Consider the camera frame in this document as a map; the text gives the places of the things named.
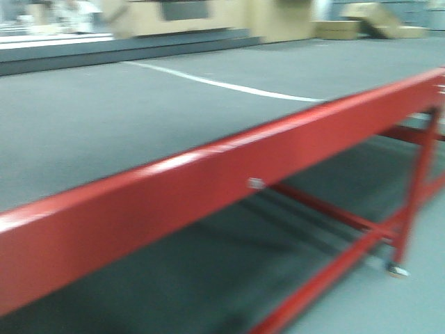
metal leg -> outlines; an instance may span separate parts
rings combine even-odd
[[[416,213],[421,205],[423,188],[425,186],[426,177],[428,176],[428,171],[430,170],[437,139],[440,115],[441,111],[439,109],[433,109],[430,112],[431,119],[422,140],[423,143],[421,144],[419,157],[412,177],[402,225],[400,226],[397,238],[394,240],[394,256],[392,261],[387,265],[387,271],[394,277],[406,277],[409,275],[409,273],[401,267],[401,263],[405,257],[407,243]]]

gray carpet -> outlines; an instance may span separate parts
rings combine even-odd
[[[311,40],[147,62],[331,100],[445,64],[444,50],[440,38]],[[2,77],[0,101],[0,211],[311,105],[122,63]]]

caster wheel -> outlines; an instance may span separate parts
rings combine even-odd
[[[390,262],[387,265],[387,272],[389,275],[395,278],[405,278],[410,275],[409,271],[400,267],[397,263]]]

red metal frame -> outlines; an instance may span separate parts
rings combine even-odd
[[[422,136],[419,139],[418,144],[421,145],[419,158],[414,168],[411,189],[408,193],[406,203],[392,216],[382,222],[374,223],[368,221],[285,184],[276,184],[271,187],[271,189],[276,192],[295,199],[342,223],[348,224],[358,230],[364,230],[365,234],[340,254],[340,256],[334,259],[334,261],[319,271],[305,285],[300,287],[265,320],[254,327],[250,331],[251,334],[276,333],[283,329],[289,321],[294,319],[298,313],[303,311],[305,307],[323,293],[342,274],[347,272],[361,257],[366,255],[372,247],[380,242],[390,241],[390,244],[394,247],[393,261],[398,264],[402,262],[416,213],[420,206],[445,184],[445,171],[436,180],[430,184],[426,184],[426,175],[432,160],[434,143],[437,139],[442,139],[441,136],[437,135],[440,115],[440,109],[434,109],[431,112],[431,121],[428,128],[422,132]],[[399,133],[400,128],[401,127],[396,126],[393,130],[386,131],[385,136],[395,134],[394,138],[406,140],[411,143],[417,141],[419,138],[419,130],[404,127],[402,130],[402,139]]]
[[[408,115],[437,110],[445,102],[437,89],[444,76],[445,69],[431,70],[0,214],[0,315],[258,191],[249,187],[252,177],[266,186],[277,184]],[[434,130],[427,132],[426,142]],[[442,176],[421,191],[413,186],[416,195],[402,214],[382,225],[313,202],[322,212],[369,231],[291,297],[292,305],[300,301],[297,308],[280,308],[265,328],[281,328],[382,238],[402,247],[406,238],[395,238],[407,233],[397,234],[396,227],[415,213],[413,202],[426,200],[444,183]]]

red beam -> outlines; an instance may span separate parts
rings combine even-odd
[[[445,69],[225,138],[0,214],[0,315],[439,106]]]
[[[301,313],[329,286],[338,280],[360,258],[374,247],[382,235],[373,230],[352,244],[334,261],[319,271],[305,283],[296,293],[286,299],[280,307],[273,311],[263,322],[255,326],[250,334],[273,334],[282,330],[295,316]]]
[[[407,195],[407,208],[403,219],[403,223],[400,226],[400,232],[396,239],[394,239],[393,245],[396,248],[393,256],[395,263],[401,263],[405,257],[408,239],[414,225],[414,219],[417,215],[422,201],[422,195],[424,185],[430,166],[432,163],[436,136],[439,129],[439,120],[441,118],[442,107],[436,108],[431,114],[431,119],[428,124],[428,128],[425,130],[425,136],[423,139],[423,145],[421,146],[419,157],[417,158],[416,166],[414,167],[414,173],[412,177],[412,183]]]
[[[422,145],[425,138],[425,131],[421,129],[414,129],[411,127],[405,127],[402,125],[396,125],[391,129],[388,129],[380,134],[388,138],[398,139],[400,141],[406,141],[417,145]],[[438,141],[445,141],[445,136],[438,134],[436,136]]]
[[[383,228],[380,224],[369,221],[356,214],[348,212],[344,209],[336,207],[330,203],[324,202],[314,196],[309,195],[303,191],[297,190],[286,184],[275,184],[271,186],[271,189],[278,193],[286,195],[298,202],[315,209],[318,212],[326,214],[342,223],[345,223],[358,230],[379,230],[385,238],[393,239],[396,233],[392,230]]]

